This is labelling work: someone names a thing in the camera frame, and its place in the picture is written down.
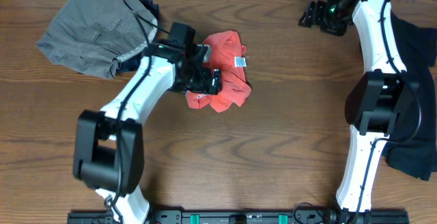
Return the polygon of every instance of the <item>folded gray fabric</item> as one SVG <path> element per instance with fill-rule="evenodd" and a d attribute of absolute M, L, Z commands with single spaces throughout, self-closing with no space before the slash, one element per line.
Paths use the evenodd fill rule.
<path fill-rule="evenodd" d="M 139 23 L 150 41 L 156 35 L 135 13 L 157 24 L 139 0 L 68 0 L 36 45 L 53 64 L 114 78 L 120 63 L 147 46 Z"/>

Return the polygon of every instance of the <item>table surface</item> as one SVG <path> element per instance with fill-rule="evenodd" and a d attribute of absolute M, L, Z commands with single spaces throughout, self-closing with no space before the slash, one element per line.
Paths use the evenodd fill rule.
<path fill-rule="evenodd" d="M 65 223 L 102 199 L 72 176 L 76 121 L 97 111 L 131 74 L 103 80 L 53 66 L 35 47 L 67 0 L 0 0 L 0 223 Z M 143 194 L 186 209 L 288 209 L 332 202 L 349 150 L 346 97 L 363 74 L 356 30 L 344 37 L 298 27 L 311 0 L 154 0 L 161 26 L 200 35 L 234 30 L 247 45 L 252 85 L 241 107 L 192 110 L 167 92 L 144 132 Z M 437 27 L 437 0 L 393 0 L 411 23 Z M 431 69 L 433 76 L 437 69 Z M 412 223 L 437 219 L 437 179 L 380 161 L 374 208 L 405 208 Z"/>

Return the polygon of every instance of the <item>gray garment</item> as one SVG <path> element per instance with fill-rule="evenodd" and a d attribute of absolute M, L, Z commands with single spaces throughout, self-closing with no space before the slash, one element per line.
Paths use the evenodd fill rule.
<path fill-rule="evenodd" d="M 125 0 L 142 18 L 157 24 L 139 0 Z M 156 28 L 139 19 L 152 41 Z M 102 78 L 114 78 L 119 63 L 147 43 L 123 0 L 68 0 L 36 46 L 56 65 Z"/>

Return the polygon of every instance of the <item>wood grain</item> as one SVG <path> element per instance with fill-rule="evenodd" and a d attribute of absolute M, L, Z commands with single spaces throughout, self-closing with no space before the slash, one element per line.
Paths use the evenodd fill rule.
<path fill-rule="evenodd" d="M 112 100 L 132 74 L 102 80 L 41 54 L 35 43 L 66 1 L 0 0 L 0 223 L 65 223 L 71 209 L 102 207 L 72 176 L 76 119 Z M 336 38 L 297 26 L 309 1 L 154 0 L 164 28 L 179 21 L 203 37 L 238 31 L 253 92 L 220 114 L 189 109 L 179 94 L 160 99 L 144 128 L 149 200 L 186 209 L 332 201 L 349 149 L 343 106 L 363 63 L 353 27 Z M 393 10 L 437 27 L 437 0 L 393 0 Z M 436 199 L 435 174 L 423 182 L 381 160 L 373 207 L 433 223 Z"/>

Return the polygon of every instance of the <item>wooden tabletop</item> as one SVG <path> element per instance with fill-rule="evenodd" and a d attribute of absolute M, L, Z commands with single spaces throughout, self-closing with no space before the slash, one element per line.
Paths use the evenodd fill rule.
<path fill-rule="evenodd" d="M 73 178 L 76 121 L 111 101 L 132 74 L 103 80 L 53 66 L 35 47 L 67 0 L 0 0 L 0 223 L 65 223 L 103 199 Z M 327 206 L 343 177 L 350 136 L 343 107 L 363 74 L 355 28 L 344 37 L 298 27 L 311 0 L 154 0 L 161 26 L 202 36 L 235 30 L 252 85 L 241 107 L 188 108 L 167 92 L 143 131 L 148 200 L 186 209 Z M 411 23 L 437 27 L 437 0 L 393 0 Z M 433 76 L 437 69 L 431 69 Z M 380 161 L 374 208 L 437 219 L 437 175 L 424 182 Z"/>

